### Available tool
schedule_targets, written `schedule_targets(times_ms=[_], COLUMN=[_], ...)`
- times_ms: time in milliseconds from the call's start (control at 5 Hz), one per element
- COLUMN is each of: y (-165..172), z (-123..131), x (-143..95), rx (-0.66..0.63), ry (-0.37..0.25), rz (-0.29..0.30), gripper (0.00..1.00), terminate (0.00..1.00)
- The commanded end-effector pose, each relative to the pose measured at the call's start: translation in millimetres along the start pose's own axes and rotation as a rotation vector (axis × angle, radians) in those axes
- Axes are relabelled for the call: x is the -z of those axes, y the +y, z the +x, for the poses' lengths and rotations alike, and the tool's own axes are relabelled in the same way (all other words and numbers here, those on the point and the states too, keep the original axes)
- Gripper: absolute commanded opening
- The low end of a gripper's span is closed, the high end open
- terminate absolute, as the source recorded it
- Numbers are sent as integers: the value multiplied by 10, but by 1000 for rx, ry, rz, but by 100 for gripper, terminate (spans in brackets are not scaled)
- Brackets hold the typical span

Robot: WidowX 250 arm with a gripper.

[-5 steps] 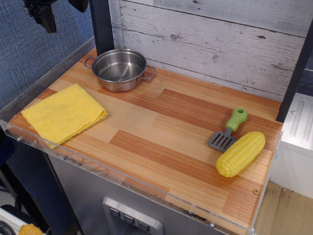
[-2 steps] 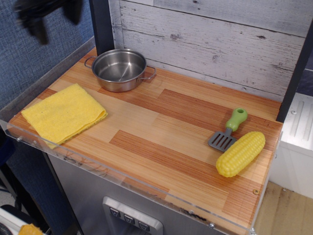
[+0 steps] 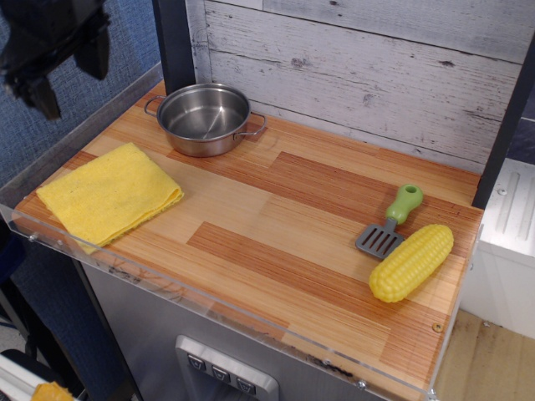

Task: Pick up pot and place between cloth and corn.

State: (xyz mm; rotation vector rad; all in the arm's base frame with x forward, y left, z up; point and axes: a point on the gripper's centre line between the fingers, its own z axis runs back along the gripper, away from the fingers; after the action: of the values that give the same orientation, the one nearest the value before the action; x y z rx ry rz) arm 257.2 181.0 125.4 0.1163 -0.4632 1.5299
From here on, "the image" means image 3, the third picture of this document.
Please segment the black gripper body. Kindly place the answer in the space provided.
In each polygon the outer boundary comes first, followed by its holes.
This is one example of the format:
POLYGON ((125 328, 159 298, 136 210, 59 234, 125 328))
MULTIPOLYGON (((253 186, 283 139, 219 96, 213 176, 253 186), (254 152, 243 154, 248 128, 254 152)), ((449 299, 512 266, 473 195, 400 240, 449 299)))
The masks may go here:
POLYGON ((2 1, 1 15, 9 26, 1 75, 12 87, 46 77, 110 25, 103 1, 2 1))

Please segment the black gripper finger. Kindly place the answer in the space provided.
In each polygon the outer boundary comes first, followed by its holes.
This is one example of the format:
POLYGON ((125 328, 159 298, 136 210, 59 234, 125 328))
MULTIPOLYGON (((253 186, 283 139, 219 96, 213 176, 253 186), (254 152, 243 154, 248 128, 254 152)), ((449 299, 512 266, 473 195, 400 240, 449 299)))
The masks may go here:
POLYGON ((52 90, 47 77, 30 79, 21 83, 18 87, 18 93, 28 107, 37 109, 45 119, 61 118, 55 92, 52 90))
POLYGON ((99 33, 74 52, 77 67, 95 79, 105 79, 109 71, 110 39, 107 31, 99 33))

